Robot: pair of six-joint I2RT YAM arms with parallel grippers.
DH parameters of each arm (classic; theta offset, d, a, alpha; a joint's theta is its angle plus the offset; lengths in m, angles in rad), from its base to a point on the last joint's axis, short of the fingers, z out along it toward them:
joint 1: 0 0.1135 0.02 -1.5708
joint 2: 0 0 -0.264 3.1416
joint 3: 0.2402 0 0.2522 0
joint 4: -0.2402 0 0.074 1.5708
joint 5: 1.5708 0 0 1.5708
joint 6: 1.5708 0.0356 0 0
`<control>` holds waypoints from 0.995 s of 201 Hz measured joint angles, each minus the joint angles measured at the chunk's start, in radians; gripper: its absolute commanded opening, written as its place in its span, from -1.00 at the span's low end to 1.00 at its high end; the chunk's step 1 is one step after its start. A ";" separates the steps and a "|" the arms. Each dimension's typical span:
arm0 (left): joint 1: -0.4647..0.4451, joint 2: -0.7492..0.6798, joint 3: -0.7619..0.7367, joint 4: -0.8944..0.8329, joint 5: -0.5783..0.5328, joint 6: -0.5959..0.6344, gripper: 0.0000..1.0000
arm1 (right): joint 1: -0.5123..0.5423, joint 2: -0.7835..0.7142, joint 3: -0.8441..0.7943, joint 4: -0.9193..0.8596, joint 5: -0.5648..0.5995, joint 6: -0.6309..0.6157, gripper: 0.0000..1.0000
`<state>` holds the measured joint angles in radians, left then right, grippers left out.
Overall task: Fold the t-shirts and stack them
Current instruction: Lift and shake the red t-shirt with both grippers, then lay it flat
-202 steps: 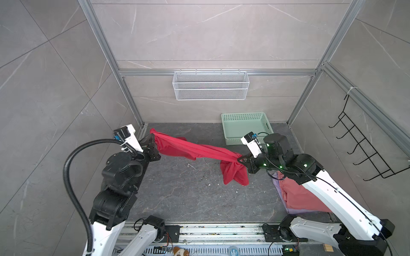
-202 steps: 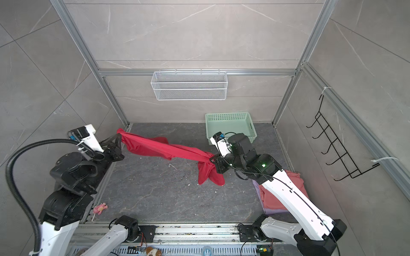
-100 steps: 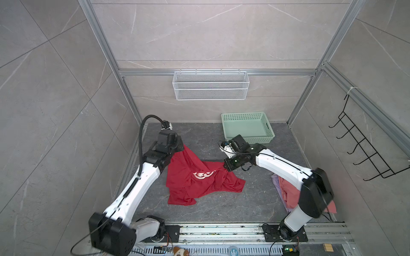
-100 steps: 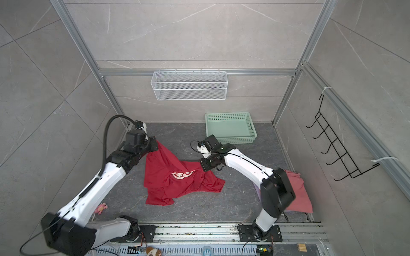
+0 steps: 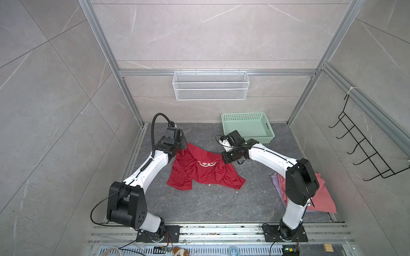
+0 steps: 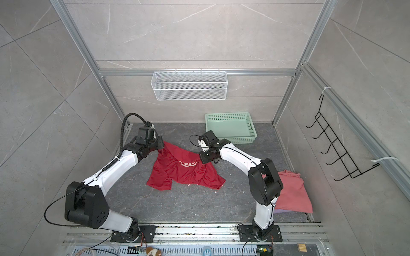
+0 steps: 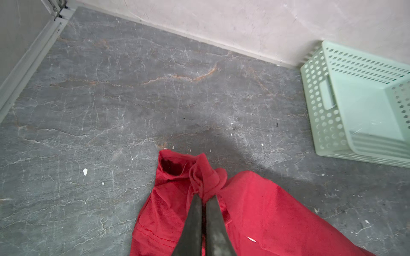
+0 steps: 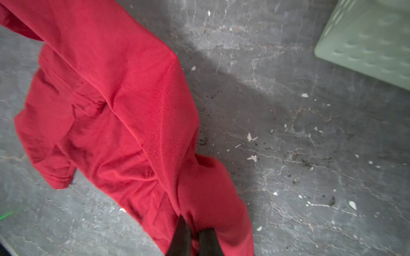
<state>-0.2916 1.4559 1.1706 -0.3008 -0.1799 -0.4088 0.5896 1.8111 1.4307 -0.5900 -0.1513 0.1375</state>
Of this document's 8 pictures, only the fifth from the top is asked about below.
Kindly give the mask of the red t shirt with print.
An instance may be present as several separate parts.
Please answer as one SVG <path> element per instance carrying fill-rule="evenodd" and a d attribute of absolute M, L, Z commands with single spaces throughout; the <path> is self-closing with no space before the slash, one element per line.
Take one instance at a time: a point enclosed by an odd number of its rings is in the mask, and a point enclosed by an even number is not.
<path fill-rule="evenodd" d="M 167 185 L 188 191 L 192 189 L 193 181 L 241 189 L 246 179 L 232 164 L 225 164 L 222 155 L 187 144 L 187 148 L 176 154 Z"/>

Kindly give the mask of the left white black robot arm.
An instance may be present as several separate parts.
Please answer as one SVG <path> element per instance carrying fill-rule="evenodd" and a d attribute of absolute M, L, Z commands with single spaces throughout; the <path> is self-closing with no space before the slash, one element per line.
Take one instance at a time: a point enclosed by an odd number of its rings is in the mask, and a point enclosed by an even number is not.
<path fill-rule="evenodd" d="M 130 177 L 123 182 L 112 183 L 108 195 L 107 220 L 162 237 L 165 232 L 164 221 L 148 211 L 145 191 L 157 174 L 186 146 L 183 135 L 178 139 L 164 136 Z"/>

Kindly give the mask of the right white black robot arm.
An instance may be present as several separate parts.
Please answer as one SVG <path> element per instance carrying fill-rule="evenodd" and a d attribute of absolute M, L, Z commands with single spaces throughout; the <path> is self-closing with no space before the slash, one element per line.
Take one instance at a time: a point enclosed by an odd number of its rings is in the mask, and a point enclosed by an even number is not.
<path fill-rule="evenodd" d="M 225 164 L 253 160 L 264 164 L 285 179 L 285 194 L 288 198 L 286 211 L 276 233 L 280 239 L 291 241 L 303 227 L 303 216 L 310 205 L 314 205 L 320 185 L 307 159 L 296 160 L 283 156 L 254 139 L 245 140 L 237 130 L 220 136 L 218 143 L 224 147 L 222 152 Z"/>

